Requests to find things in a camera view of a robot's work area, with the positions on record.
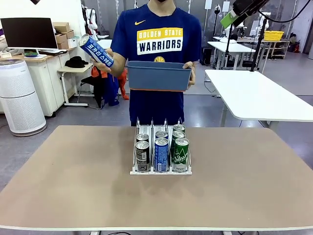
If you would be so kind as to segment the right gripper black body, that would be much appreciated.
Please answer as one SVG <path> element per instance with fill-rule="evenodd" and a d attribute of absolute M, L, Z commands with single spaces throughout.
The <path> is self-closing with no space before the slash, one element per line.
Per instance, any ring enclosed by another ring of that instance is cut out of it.
<path fill-rule="evenodd" d="M 236 0 L 233 3 L 233 11 L 238 16 L 243 14 L 251 16 L 268 2 L 269 0 Z"/>

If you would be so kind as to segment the person's left hand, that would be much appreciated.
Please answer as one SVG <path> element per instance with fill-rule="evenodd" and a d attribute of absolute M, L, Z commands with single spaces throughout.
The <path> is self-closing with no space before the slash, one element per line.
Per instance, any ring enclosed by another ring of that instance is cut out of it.
<path fill-rule="evenodd" d="M 191 69 L 191 75 L 188 81 L 188 88 L 189 89 L 191 86 L 195 85 L 196 82 L 196 75 L 195 75 L 195 62 L 187 62 L 183 66 L 184 69 Z"/>

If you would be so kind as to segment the person's right hand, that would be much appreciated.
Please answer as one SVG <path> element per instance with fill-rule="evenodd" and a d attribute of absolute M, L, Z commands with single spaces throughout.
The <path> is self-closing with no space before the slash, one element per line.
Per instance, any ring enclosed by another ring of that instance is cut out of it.
<path fill-rule="evenodd" d="M 106 53 L 110 55 L 111 57 L 113 57 L 113 51 L 110 48 L 106 49 Z M 104 63 L 99 63 L 93 58 L 91 58 L 90 60 L 92 61 L 93 65 L 96 66 L 99 70 L 104 71 L 104 72 L 112 71 L 111 68 L 107 67 Z"/>

